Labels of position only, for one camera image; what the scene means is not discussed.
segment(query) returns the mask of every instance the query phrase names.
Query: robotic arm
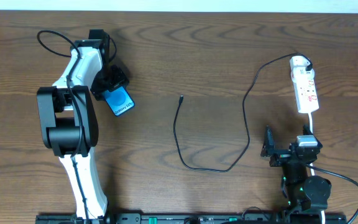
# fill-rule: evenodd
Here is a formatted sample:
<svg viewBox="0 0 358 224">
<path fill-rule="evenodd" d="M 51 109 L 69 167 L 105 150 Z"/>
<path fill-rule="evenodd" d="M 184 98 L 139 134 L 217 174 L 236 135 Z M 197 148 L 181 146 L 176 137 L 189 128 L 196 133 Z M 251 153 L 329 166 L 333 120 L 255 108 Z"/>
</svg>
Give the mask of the robotic arm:
<svg viewBox="0 0 358 224">
<path fill-rule="evenodd" d="M 72 49 L 63 75 L 51 87 L 41 87 L 37 92 L 42 139 L 67 171 L 76 199 L 76 216 L 82 220 L 103 219 L 108 207 L 94 160 L 99 131 L 90 90 L 97 100 L 106 101 L 116 116 L 134 107 L 124 88 L 129 83 L 125 74 L 115 65 L 109 67 L 109 41 L 103 30 L 90 30 L 89 39 L 74 43 L 80 58 L 77 50 Z M 71 98 L 67 85 L 70 71 L 70 87 L 76 99 Z M 78 103 L 80 113 L 73 100 Z M 71 118 L 56 116 L 70 110 L 73 110 Z"/>
</svg>

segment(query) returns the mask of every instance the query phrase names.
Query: white cable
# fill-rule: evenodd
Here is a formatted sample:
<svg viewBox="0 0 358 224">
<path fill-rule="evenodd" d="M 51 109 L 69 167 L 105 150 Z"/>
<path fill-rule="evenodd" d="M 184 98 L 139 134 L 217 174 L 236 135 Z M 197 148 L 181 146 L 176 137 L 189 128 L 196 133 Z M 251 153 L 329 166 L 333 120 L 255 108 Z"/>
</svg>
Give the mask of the white cable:
<svg viewBox="0 0 358 224">
<path fill-rule="evenodd" d="M 313 118 L 311 117 L 311 112 L 308 113 L 308 115 L 309 115 L 310 132 L 313 133 Z M 310 169 L 310 174 L 314 175 L 314 169 Z M 321 220 L 321 224 L 326 224 L 326 214 L 324 213 L 324 211 L 321 211 L 320 213 L 320 220 Z"/>
</svg>

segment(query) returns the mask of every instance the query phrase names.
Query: white wall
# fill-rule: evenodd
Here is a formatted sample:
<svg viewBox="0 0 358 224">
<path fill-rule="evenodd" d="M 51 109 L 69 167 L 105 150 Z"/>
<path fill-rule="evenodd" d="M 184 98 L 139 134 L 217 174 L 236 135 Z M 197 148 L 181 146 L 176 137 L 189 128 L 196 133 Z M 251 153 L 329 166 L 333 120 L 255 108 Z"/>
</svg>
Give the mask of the white wall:
<svg viewBox="0 0 358 224">
<path fill-rule="evenodd" d="M 358 13 L 358 0 L 0 0 L 0 9 Z"/>
</svg>

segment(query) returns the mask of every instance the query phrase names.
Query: black bracket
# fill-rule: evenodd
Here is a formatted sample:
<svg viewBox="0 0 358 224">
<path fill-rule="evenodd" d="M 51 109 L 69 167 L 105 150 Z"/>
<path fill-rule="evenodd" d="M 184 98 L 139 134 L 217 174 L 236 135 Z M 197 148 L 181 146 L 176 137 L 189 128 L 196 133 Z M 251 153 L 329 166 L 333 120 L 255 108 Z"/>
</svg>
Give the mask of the black bracket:
<svg viewBox="0 0 358 224">
<path fill-rule="evenodd" d="M 307 125 L 303 126 L 303 135 L 313 136 L 313 133 L 310 131 Z M 291 160 L 301 160 L 309 164 L 317 160 L 317 154 L 320 153 L 320 149 L 323 147 L 318 139 L 315 139 L 317 141 L 316 146 L 299 146 L 295 141 L 290 143 L 288 149 L 276 149 L 272 130 L 269 126 L 266 126 L 265 140 L 260 156 L 270 157 L 269 164 L 271 167 L 281 167 Z"/>
<path fill-rule="evenodd" d="M 91 29 L 88 40 L 76 40 L 74 44 L 77 47 L 92 47 L 100 51 L 103 66 L 96 74 L 91 86 L 91 92 L 96 100 L 104 100 L 103 93 L 106 90 L 114 91 L 129 84 L 125 73 L 117 65 L 109 66 L 110 36 L 104 30 Z"/>
<path fill-rule="evenodd" d="M 98 121 L 94 113 L 91 95 L 87 86 L 71 88 L 76 97 L 83 122 L 84 138 L 78 152 L 87 156 L 91 147 L 98 143 Z M 75 107 L 67 88 L 41 87 L 37 92 L 38 111 L 40 116 L 42 140 L 47 148 L 52 148 L 55 156 L 63 157 L 72 154 L 80 138 L 80 127 Z M 57 118 L 67 106 L 72 106 L 74 117 Z"/>
</svg>

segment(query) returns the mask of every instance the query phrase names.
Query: cable connector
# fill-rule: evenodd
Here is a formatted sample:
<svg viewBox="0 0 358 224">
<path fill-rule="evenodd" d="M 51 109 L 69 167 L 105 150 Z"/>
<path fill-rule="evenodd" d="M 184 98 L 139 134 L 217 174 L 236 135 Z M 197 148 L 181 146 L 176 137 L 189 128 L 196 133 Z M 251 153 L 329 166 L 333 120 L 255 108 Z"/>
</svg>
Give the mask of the cable connector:
<svg viewBox="0 0 358 224">
<path fill-rule="evenodd" d="M 179 104 L 181 104 L 183 102 L 183 95 L 180 95 L 179 97 Z"/>
<path fill-rule="evenodd" d="M 310 61 L 304 56 L 294 56 L 290 60 L 291 79 L 294 83 L 298 80 L 312 80 L 314 79 L 314 69 L 310 68 Z"/>
</svg>

